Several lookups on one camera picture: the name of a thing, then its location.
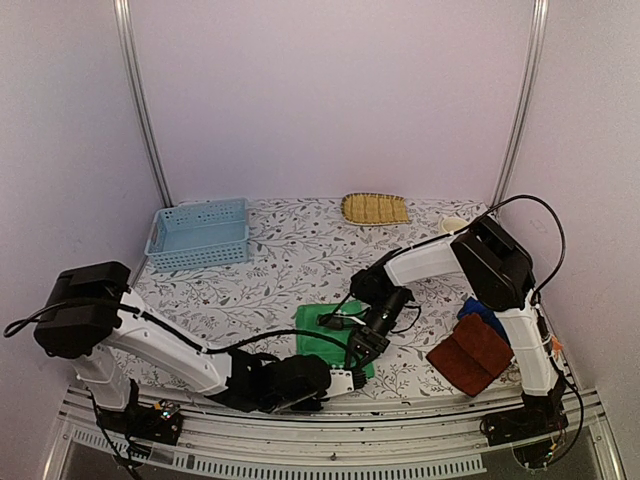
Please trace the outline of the green microfiber towel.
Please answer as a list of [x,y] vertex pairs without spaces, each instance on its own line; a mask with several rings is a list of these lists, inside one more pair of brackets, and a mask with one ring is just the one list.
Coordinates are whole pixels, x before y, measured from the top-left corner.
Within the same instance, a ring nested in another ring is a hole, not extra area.
[[[353,321],[342,319],[337,326],[324,326],[319,324],[319,317],[331,314],[336,304],[307,304],[297,308],[295,315],[295,328],[297,330],[312,331],[331,337],[341,344],[346,345],[350,335],[350,326]],[[300,355],[315,354],[322,358],[332,368],[342,369],[346,351],[331,342],[315,337],[297,336],[296,353]]]

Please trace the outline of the brown towel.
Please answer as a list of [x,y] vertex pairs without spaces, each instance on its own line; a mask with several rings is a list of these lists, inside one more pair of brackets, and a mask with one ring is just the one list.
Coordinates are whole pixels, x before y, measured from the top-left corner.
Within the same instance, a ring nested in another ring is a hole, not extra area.
[[514,352],[478,314],[463,317],[427,360],[453,387],[475,397],[510,365]]

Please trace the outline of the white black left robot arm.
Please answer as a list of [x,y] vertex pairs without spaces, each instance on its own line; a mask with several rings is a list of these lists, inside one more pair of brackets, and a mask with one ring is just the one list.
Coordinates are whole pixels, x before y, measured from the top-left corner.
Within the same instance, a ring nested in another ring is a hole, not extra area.
[[129,275],[117,261],[61,272],[34,330],[40,347],[71,361],[97,405],[128,434],[141,433],[149,415],[113,350],[132,353],[178,377],[189,391],[242,412],[317,411],[323,401],[366,384],[360,364],[335,369],[316,354],[251,354],[242,342],[214,347],[146,304],[128,285]]

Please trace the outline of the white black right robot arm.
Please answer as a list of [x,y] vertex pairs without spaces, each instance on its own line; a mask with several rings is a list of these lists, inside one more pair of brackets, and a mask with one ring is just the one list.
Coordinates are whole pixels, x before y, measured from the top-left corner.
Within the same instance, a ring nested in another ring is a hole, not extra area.
[[517,427],[537,436],[561,410],[565,382],[550,358],[551,336],[535,309],[533,262],[523,247],[489,217],[416,246],[394,250],[351,279],[350,294],[369,305],[348,345],[367,364],[388,347],[388,334],[405,305],[410,284],[445,274],[465,275],[476,300],[502,327],[496,332],[478,313],[465,314],[427,359],[452,386],[478,395],[518,363],[524,407]]

